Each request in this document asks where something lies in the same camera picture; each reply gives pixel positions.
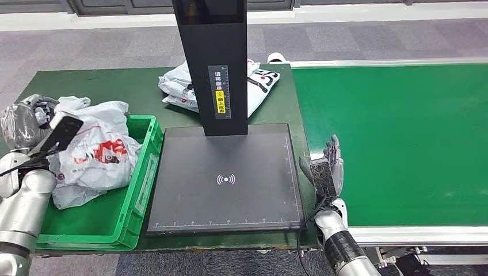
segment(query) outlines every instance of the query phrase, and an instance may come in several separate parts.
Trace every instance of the packaging bag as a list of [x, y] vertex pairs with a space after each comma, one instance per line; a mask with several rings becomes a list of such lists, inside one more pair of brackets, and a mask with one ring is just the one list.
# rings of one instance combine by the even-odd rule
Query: packaging bag
[[[269, 91], [280, 79], [280, 74], [259, 69], [259, 64], [247, 60], [247, 117], [263, 103]], [[188, 65], [182, 65], [159, 77], [158, 87], [168, 96], [164, 103], [179, 106], [193, 112], [199, 112], [195, 91]]]
[[49, 160], [58, 180], [52, 194], [55, 206], [80, 206], [107, 190], [128, 185], [141, 148], [129, 137], [128, 104], [112, 101], [86, 107], [87, 98], [76, 97], [59, 102], [55, 112], [74, 114], [83, 126], [68, 149]]

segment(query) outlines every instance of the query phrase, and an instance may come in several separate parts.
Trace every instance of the green mat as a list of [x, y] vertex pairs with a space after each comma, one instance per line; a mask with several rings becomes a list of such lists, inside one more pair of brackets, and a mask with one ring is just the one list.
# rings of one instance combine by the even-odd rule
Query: green mat
[[349, 225], [488, 225], [488, 65], [293, 69], [310, 152], [338, 135]]
[[[298, 156], [308, 153], [302, 125], [292, 71], [289, 65], [262, 66], [281, 74], [281, 79], [270, 91], [264, 104], [260, 106], [250, 124], [286, 122], [292, 137], [295, 162]], [[140, 68], [116, 70], [42, 71], [38, 72], [20, 98], [38, 93], [54, 98], [76, 95], [89, 97], [93, 104], [105, 101], [125, 101], [132, 114], [155, 115], [164, 131], [168, 127], [191, 127], [200, 125], [197, 113], [162, 103], [163, 94], [158, 88], [158, 76], [172, 68]], [[4, 143], [0, 143], [0, 153], [5, 153]], [[315, 193], [312, 185], [299, 171], [299, 186], [304, 212], [312, 210]], [[303, 243], [316, 245], [315, 229], [303, 235]], [[221, 233], [187, 236], [140, 236], [138, 250], [151, 249], [191, 249], [191, 248], [292, 248], [296, 244], [294, 232], [252, 232]]]

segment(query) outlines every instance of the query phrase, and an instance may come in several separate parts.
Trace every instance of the green plastic crate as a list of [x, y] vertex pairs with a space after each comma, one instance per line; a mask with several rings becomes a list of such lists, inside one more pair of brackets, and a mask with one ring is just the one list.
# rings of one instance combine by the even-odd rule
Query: green plastic crate
[[52, 200], [37, 247], [53, 250], [129, 251], [138, 243], [161, 154], [156, 117], [130, 115], [129, 135], [143, 144], [131, 183], [83, 206], [58, 210]]

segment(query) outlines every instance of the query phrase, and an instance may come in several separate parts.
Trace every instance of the wire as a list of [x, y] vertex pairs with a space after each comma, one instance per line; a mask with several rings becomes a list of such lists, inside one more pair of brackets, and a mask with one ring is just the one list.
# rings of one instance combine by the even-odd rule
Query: wire
[[298, 251], [298, 259], [300, 260], [300, 265], [302, 265], [303, 271], [305, 271], [305, 274], [307, 276], [310, 276], [310, 274], [307, 272], [307, 269], [305, 268], [305, 265], [303, 264], [303, 259], [302, 259], [302, 250], [300, 249], [300, 237], [302, 235], [302, 230], [307, 225], [307, 222], [317, 214], [317, 212], [320, 210], [320, 208], [323, 206], [325, 203], [327, 197], [323, 197], [323, 199], [319, 202], [317, 207], [308, 215], [308, 217], [303, 221], [303, 223], [300, 225], [300, 228], [298, 229], [298, 235], [296, 237], [296, 249]]
[[420, 257], [418, 256], [418, 254], [417, 254], [417, 253], [415, 253], [415, 254], [414, 254], [414, 256], [417, 258], [418, 263], [419, 263], [421, 266], [425, 266], [425, 267], [429, 267], [429, 266], [430, 266], [429, 262], [427, 262], [426, 260], [424, 260], [424, 263], [421, 263], [421, 262], [420, 262], [420, 261], [421, 261], [421, 260], [420, 260]]
[[11, 172], [13, 172], [13, 171], [15, 171], [15, 170], [18, 170], [18, 169], [20, 169], [20, 168], [25, 168], [25, 167], [27, 167], [28, 165], [35, 164], [36, 162], [38, 162], [38, 161], [40, 161], [40, 160], [42, 160], [42, 159], [46, 158], [46, 157], [47, 157], [47, 156], [49, 156], [49, 155], [53, 155], [53, 154], [55, 154], [55, 153], [56, 153], [55, 151], [48, 151], [48, 152], [46, 152], [46, 153], [44, 153], [44, 154], [37, 155], [37, 156], [35, 156], [34, 158], [29, 159], [29, 160], [27, 160], [26, 162], [23, 162], [22, 164], [20, 164], [20, 165], [18, 165], [18, 166], [15, 166], [15, 167], [13, 167], [13, 168], [10, 168], [10, 169], [8, 169], [8, 170], [6, 170], [6, 171], [2, 172], [2, 173], [0, 174], [0, 177], [4, 176], [4, 175], [6, 175], [6, 174], [10, 174]]

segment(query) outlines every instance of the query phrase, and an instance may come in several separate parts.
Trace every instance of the wireless charging symbol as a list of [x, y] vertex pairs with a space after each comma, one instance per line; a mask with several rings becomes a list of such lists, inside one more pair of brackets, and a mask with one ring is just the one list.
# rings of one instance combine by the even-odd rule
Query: wireless charging symbol
[[217, 184], [222, 185], [224, 183], [230, 183], [231, 185], [233, 185], [235, 183], [235, 175], [231, 174], [227, 177], [223, 177], [221, 174], [219, 174], [217, 176]]

